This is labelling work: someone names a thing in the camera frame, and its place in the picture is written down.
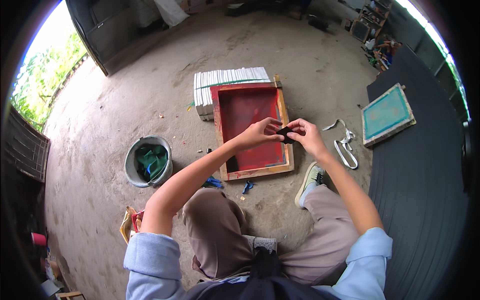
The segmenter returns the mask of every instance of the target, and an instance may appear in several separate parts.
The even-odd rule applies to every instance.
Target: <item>hand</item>
[[[238,152],[258,147],[267,142],[281,142],[285,137],[276,134],[280,130],[276,125],[282,125],[282,122],[272,117],[265,118],[250,125],[244,132],[231,139],[231,142]]]
[[[287,127],[293,130],[293,132],[288,132],[287,136],[302,144],[303,148],[317,161],[330,154],[317,130],[317,126],[314,124],[304,119],[296,119],[290,122]]]

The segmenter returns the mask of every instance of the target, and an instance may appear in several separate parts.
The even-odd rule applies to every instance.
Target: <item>white strap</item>
[[[349,167],[350,169],[356,169],[359,164],[357,162],[357,159],[355,158],[355,156],[353,156],[353,154],[350,152],[352,151],[352,147],[350,147],[350,140],[354,139],[355,138],[355,134],[353,132],[351,132],[350,130],[348,130],[347,126],[345,125],[345,122],[343,122],[342,119],[336,119],[335,120],[335,123],[333,123],[332,125],[330,126],[327,126],[327,127],[323,127],[322,128],[322,131],[325,131],[325,130],[329,130],[333,127],[335,127],[336,123],[337,122],[340,122],[343,124],[343,126],[345,127],[345,135],[346,137],[339,141],[339,140],[334,140],[333,143],[335,145],[335,149],[336,151],[338,152],[338,155],[340,155],[340,157],[342,158],[343,160],[343,164],[347,167]],[[347,152],[348,156],[350,156],[350,158],[353,160],[353,163],[354,163],[354,166],[351,166],[348,161],[345,159],[345,157],[343,156],[343,153],[340,151],[340,148],[338,147],[338,143],[341,143],[343,148],[345,149],[345,151]]]

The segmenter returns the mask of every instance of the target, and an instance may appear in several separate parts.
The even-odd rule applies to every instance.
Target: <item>light green sneaker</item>
[[[317,165],[317,162],[314,161],[308,166],[307,172],[305,174],[305,178],[303,179],[303,183],[300,186],[300,189],[297,195],[295,196],[295,205],[298,208],[305,209],[305,207],[300,205],[300,198],[303,192],[305,191],[305,189],[307,188],[307,186],[312,182],[315,182],[317,185],[322,184],[323,183],[322,179],[324,175],[325,175],[325,170],[319,167]]]

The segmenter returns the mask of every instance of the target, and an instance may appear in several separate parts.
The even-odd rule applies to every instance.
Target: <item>person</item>
[[[396,54],[396,50],[402,45],[400,42],[385,40],[380,42],[375,48],[380,49],[380,56],[384,56],[388,64],[392,64],[393,56]]]
[[[315,158],[294,200],[310,211],[315,225],[293,252],[278,257],[259,248],[254,256],[241,235],[246,220],[239,206],[217,189],[199,189],[237,152],[283,141],[276,134],[280,125],[273,118],[250,125],[152,195],[141,232],[125,253],[127,299],[384,299],[393,241],[371,199],[330,154],[314,124],[297,119],[287,125],[293,130],[287,136]],[[340,196],[326,187],[326,173]],[[192,267],[209,278],[188,291],[180,282],[179,245],[171,237],[172,219],[182,207],[195,253]]]

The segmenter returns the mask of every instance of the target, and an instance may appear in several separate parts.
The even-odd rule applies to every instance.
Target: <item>blue cloth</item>
[[[371,228],[350,249],[347,268],[337,283],[313,288],[342,300],[385,299],[385,270],[392,257],[393,240],[381,228]],[[180,248],[171,237],[137,233],[125,253],[123,267],[130,270],[126,299],[197,299],[205,290],[223,282],[243,282],[248,276],[206,281],[185,291],[180,280]]]
[[[390,52],[385,52],[384,53],[385,57],[387,57],[388,64],[391,65],[393,62],[393,56]]]

